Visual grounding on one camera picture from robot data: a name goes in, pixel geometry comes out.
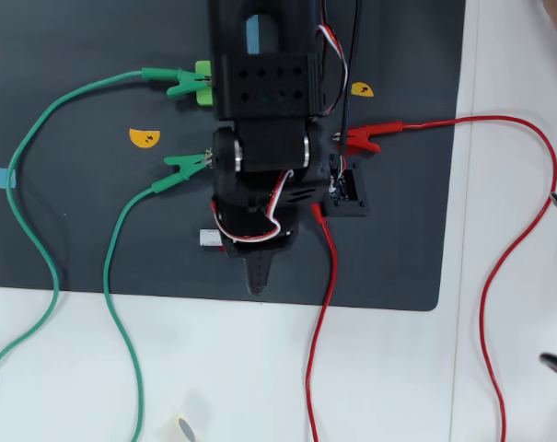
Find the green clip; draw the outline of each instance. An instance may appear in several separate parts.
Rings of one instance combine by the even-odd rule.
[[[187,181],[192,175],[206,169],[210,156],[207,155],[188,155],[184,157],[165,157],[164,161],[168,166],[178,166],[180,171],[173,175],[151,184],[151,189],[155,193],[162,193],[181,182]]]
[[[182,69],[160,69],[144,67],[141,71],[144,80],[170,81],[179,84],[168,89],[168,98],[175,99],[210,86],[210,76],[196,74]]]

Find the yellow sticker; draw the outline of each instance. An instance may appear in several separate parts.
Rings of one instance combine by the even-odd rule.
[[[374,97],[374,92],[366,83],[358,82],[352,84],[352,95],[357,95],[358,97]]]
[[[135,129],[129,129],[129,136],[131,141],[137,147],[142,149],[150,149],[159,142],[159,137],[161,136],[160,131],[137,131]]]

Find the dark gray mat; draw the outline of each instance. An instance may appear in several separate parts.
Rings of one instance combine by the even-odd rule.
[[[351,121],[421,121],[455,114],[464,0],[366,1]],[[330,2],[349,47],[353,3]],[[207,59],[206,2],[0,0],[0,167],[42,111],[76,87],[142,66],[191,68]],[[332,90],[339,68],[334,64]],[[338,130],[340,116],[325,122]],[[162,132],[158,146],[131,144],[129,128]],[[203,152],[217,123],[194,98],[177,104],[146,86],[116,87],[61,108],[23,157],[17,197],[59,265],[62,288],[100,292],[110,233],[122,207],[169,173],[162,159]],[[438,299],[453,129],[380,140],[364,163],[372,215],[331,221],[340,254],[333,304],[429,310]],[[125,294],[319,304],[329,255],[312,223],[273,265],[261,297],[248,294],[241,261],[203,250],[214,226],[211,177],[141,203],[122,231],[111,288]],[[0,286],[50,288],[39,253],[0,191]]]

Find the white surface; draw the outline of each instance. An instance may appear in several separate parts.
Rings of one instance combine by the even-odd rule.
[[[557,149],[557,34],[539,0],[468,0],[458,114],[473,112],[528,117]],[[503,124],[457,128],[440,303],[431,313],[328,312],[313,381],[322,442],[440,442],[450,432],[452,441],[497,440],[477,306],[493,260],[547,194],[543,149]],[[50,298],[0,289],[0,348]],[[311,439],[304,371],[317,308],[115,303],[144,372],[142,440],[177,440],[177,413],[203,442]],[[537,362],[541,351],[557,353],[556,210],[500,273],[487,323],[510,440],[557,441],[557,377]],[[132,364],[103,297],[64,294],[50,323],[0,364],[0,442],[127,441],[135,402]]]
[[[528,118],[557,151],[557,32],[540,0],[482,0],[475,113]],[[452,442],[499,440],[499,410],[477,333],[492,263],[539,211],[551,181],[544,144],[506,124],[473,127],[460,290]],[[491,287],[487,337],[507,407],[507,438],[557,442],[557,210],[515,252]]]

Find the red wire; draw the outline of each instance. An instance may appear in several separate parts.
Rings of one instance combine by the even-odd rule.
[[[442,120],[442,121],[438,121],[438,122],[425,122],[425,123],[421,123],[421,124],[403,124],[403,129],[419,130],[419,129],[427,129],[427,128],[430,128],[430,127],[450,126],[450,125],[458,124],[458,123],[461,123],[461,122],[493,122],[493,121],[515,122],[517,124],[523,124],[524,126],[528,127],[532,131],[534,131],[536,134],[538,134],[538,136],[546,144],[546,147],[548,147],[548,150],[551,154],[552,168],[553,168],[551,192],[556,192],[556,183],[557,183],[556,153],[554,152],[554,148],[552,147],[550,140],[544,134],[544,132],[542,130],[540,130],[536,125],[532,124],[531,122],[527,122],[526,120],[521,120],[519,118],[507,117],[507,116],[504,116],[504,115],[488,115],[488,116],[475,116],[475,117],[457,118],[455,120]],[[486,304],[487,304],[487,296],[488,296],[488,293],[489,293],[489,287],[491,286],[491,283],[493,282],[494,277],[497,275],[497,273],[501,269],[501,266],[504,264],[507,257],[509,257],[509,255],[516,249],[516,247],[519,244],[521,244],[521,242],[524,239],[526,239],[526,237],[538,225],[540,220],[546,214],[546,211],[548,210],[550,205],[551,205],[551,198],[549,197],[548,200],[546,201],[546,203],[542,206],[542,208],[541,208],[540,212],[538,213],[538,215],[536,216],[536,218],[534,218],[534,220],[528,226],[528,228],[526,228],[524,233],[522,233],[507,248],[507,250],[501,256],[499,261],[497,261],[497,264],[493,267],[493,271],[489,275],[489,278],[487,279],[487,282],[485,283],[484,288],[482,290],[481,307],[480,307],[480,311],[479,311],[479,334],[481,336],[481,349],[482,349],[482,355],[484,356],[484,362],[487,366],[487,370],[489,371],[489,376],[491,377],[491,381],[493,383],[493,387],[495,389],[495,392],[497,393],[497,399],[499,401],[499,407],[501,409],[501,442],[505,442],[505,438],[506,438],[506,435],[507,435],[507,420],[506,420],[506,416],[505,416],[505,401],[503,399],[503,394],[501,393],[501,390],[499,389],[499,384],[497,383],[497,379],[495,378],[495,374],[493,372],[493,366],[491,365],[491,358],[489,357],[489,353],[487,351],[487,343],[486,343],[485,335],[484,335],[484,312],[485,312],[485,307],[486,307]]]
[[[327,226],[327,220],[322,219],[319,221],[321,227],[323,228],[323,233],[325,234],[325,239],[330,246],[331,251],[331,279],[330,285],[327,289],[327,295],[323,301],[323,307],[321,308],[321,313],[319,314],[319,320],[317,322],[317,327],[315,328],[315,334],[313,335],[313,342],[311,343],[310,353],[308,355],[307,364],[307,408],[308,408],[308,419],[311,423],[311,430],[313,432],[313,440],[319,442],[319,437],[317,435],[317,426],[315,425],[315,416],[313,415],[313,404],[311,402],[311,372],[313,370],[313,361],[315,360],[315,348],[317,347],[317,339],[319,338],[319,333],[321,332],[321,326],[323,325],[323,320],[325,319],[325,312],[327,307],[331,302],[331,296],[333,295],[333,289],[335,288],[335,281],[337,280],[337,250],[335,249],[335,244],[333,243],[333,238],[331,237],[330,230]]]

